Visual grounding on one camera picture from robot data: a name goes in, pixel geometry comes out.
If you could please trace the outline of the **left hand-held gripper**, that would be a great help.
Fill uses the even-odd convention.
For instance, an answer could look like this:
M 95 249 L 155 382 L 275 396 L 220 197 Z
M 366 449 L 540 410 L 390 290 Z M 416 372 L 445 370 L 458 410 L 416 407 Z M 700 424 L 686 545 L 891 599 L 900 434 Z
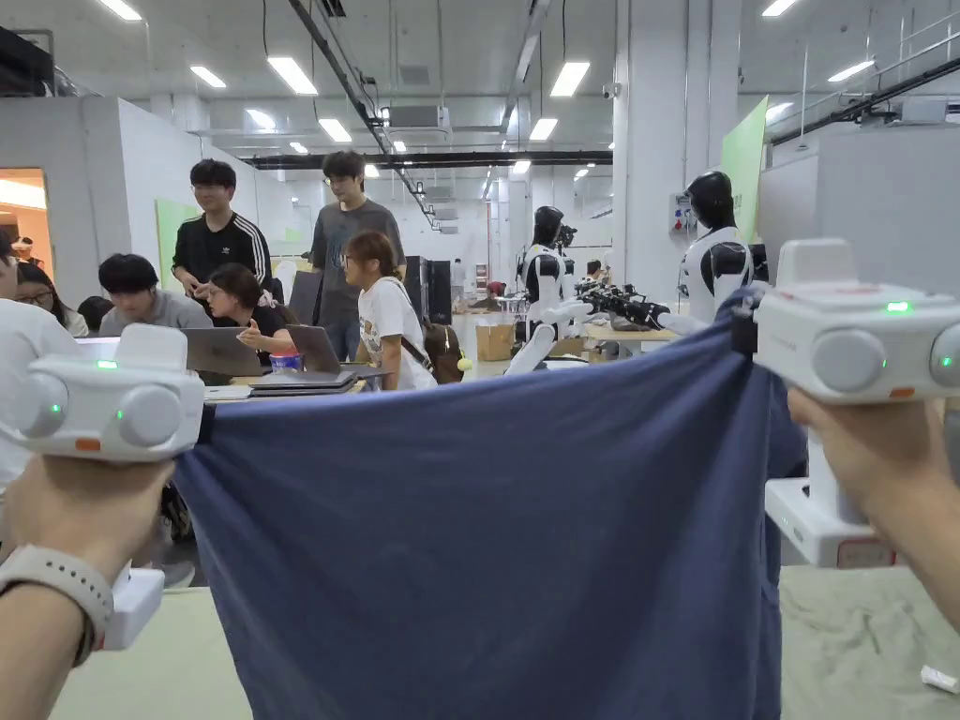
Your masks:
M 14 441 L 31 458 L 159 463 L 198 441 L 203 382 L 187 369 L 187 339 L 173 329 L 132 325 L 113 356 L 53 354 L 34 361 L 14 398 Z M 79 611 L 83 652 L 128 648 L 157 611 L 163 573 L 141 556 L 106 579 L 84 561 L 29 545 L 14 549 L 14 587 L 39 587 Z

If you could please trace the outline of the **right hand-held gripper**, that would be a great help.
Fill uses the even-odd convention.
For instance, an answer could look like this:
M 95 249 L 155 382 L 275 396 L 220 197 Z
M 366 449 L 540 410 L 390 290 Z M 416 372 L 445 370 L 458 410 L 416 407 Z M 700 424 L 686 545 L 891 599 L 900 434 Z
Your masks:
M 956 298 L 858 278 L 842 239 L 787 242 L 775 285 L 738 307 L 734 347 L 807 395 L 830 405 L 870 405 L 959 395 Z M 808 437 L 808 473 L 765 487 L 765 511 L 804 560 L 822 568 L 895 565 L 844 496 Z

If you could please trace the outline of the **person's left hand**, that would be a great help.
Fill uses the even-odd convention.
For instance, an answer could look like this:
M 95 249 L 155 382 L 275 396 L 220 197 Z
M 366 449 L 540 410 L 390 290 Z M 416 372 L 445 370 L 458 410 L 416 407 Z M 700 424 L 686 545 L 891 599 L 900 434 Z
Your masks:
M 4 496 L 2 555 L 29 545 L 48 548 L 114 581 L 148 546 L 174 469 L 170 459 L 123 465 L 33 457 Z

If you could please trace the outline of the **person's right hand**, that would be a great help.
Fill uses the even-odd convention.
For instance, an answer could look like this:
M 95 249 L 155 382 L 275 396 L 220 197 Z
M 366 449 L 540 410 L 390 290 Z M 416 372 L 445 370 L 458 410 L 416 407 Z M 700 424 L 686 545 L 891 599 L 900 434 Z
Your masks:
M 939 400 L 826 405 L 788 393 L 796 421 L 822 443 L 850 500 L 914 565 L 958 562 L 959 491 Z

